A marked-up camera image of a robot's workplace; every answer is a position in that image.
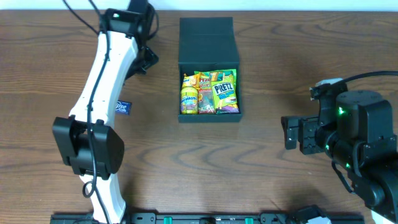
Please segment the small orange candy packet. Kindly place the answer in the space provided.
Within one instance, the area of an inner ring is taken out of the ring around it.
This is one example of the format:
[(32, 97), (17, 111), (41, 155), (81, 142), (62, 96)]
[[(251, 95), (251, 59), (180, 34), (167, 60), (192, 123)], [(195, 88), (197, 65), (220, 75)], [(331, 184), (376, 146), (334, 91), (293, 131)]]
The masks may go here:
[(193, 87), (197, 90), (200, 88), (200, 74), (188, 76), (186, 73), (183, 75), (182, 89)]

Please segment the yellow Mentos gum bottle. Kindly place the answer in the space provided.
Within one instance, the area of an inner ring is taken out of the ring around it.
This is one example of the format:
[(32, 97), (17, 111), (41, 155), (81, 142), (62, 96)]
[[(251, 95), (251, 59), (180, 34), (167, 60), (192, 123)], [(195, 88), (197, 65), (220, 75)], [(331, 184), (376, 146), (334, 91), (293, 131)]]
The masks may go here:
[(180, 111), (181, 114), (198, 113), (198, 90), (194, 87), (185, 87), (181, 90)]

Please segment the black gift box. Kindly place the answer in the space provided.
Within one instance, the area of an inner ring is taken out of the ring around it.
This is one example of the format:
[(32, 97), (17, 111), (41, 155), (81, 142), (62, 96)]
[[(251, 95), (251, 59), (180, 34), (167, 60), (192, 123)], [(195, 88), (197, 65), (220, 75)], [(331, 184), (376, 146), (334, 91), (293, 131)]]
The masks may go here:
[(243, 117), (241, 99), (240, 58), (232, 17), (181, 17), (179, 34), (179, 85), (183, 75), (195, 71), (235, 69), (236, 96), (239, 113), (178, 114), (179, 123), (238, 123)]

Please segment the green Haribo gummy bag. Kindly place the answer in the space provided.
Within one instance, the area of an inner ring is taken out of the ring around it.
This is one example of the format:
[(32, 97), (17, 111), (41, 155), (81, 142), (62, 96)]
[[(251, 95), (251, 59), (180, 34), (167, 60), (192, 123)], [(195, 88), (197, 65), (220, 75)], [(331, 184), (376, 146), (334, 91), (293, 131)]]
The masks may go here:
[[(234, 81), (236, 79), (236, 69), (230, 69), (234, 75)], [(198, 91), (198, 113), (199, 114), (216, 114), (213, 93), (211, 89), (210, 72), (198, 72), (194, 74), (200, 74), (200, 88)]]

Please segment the yellow green Pretz box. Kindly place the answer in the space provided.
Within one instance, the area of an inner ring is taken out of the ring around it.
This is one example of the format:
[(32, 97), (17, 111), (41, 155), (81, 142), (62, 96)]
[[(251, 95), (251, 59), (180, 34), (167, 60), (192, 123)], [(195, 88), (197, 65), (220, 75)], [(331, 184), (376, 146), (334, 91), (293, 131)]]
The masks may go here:
[(239, 113), (233, 72), (210, 72), (210, 80), (216, 114)]

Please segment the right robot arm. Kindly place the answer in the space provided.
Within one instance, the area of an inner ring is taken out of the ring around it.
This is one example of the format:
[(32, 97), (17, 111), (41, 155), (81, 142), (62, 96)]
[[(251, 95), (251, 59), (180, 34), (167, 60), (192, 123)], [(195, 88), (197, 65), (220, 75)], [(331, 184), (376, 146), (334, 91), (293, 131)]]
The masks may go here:
[(283, 116), (285, 148), (324, 152), (346, 190), (383, 221), (397, 223), (397, 135), (392, 106), (378, 92), (333, 90), (313, 116)]

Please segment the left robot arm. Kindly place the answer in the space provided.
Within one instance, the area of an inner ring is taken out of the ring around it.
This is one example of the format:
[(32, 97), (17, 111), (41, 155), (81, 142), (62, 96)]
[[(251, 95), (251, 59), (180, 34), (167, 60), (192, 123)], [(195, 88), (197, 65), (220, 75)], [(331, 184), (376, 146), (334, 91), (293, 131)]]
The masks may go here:
[(114, 118), (125, 81), (159, 60), (147, 46), (159, 17), (146, 0), (97, 15), (98, 47), (85, 87), (68, 117), (55, 118), (52, 126), (62, 161), (83, 181), (82, 194), (93, 212), (54, 214), (51, 223), (130, 222), (118, 180), (124, 142), (114, 130)]

